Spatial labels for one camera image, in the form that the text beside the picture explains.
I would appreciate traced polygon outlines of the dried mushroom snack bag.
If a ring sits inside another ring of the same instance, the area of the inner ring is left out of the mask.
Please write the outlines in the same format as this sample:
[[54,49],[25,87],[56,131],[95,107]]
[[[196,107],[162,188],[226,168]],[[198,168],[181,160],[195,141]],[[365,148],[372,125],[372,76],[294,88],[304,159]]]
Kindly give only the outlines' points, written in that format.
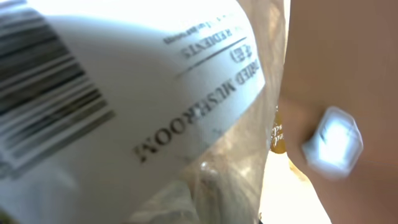
[[2,1],[1,220],[256,223],[283,1]]

